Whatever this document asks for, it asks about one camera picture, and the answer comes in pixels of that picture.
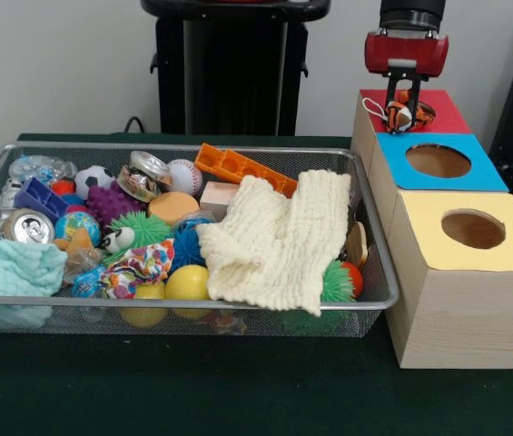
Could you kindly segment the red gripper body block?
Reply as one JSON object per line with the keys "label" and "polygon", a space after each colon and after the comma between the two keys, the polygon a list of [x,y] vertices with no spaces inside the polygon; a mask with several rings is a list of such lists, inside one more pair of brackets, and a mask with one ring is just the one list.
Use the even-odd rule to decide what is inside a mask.
{"label": "red gripper body block", "polygon": [[392,68],[407,68],[417,74],[439,76],[448,51],[449,38],[446,35],[369,32],[365,41],[365,65],[374,74],[386,74]]}

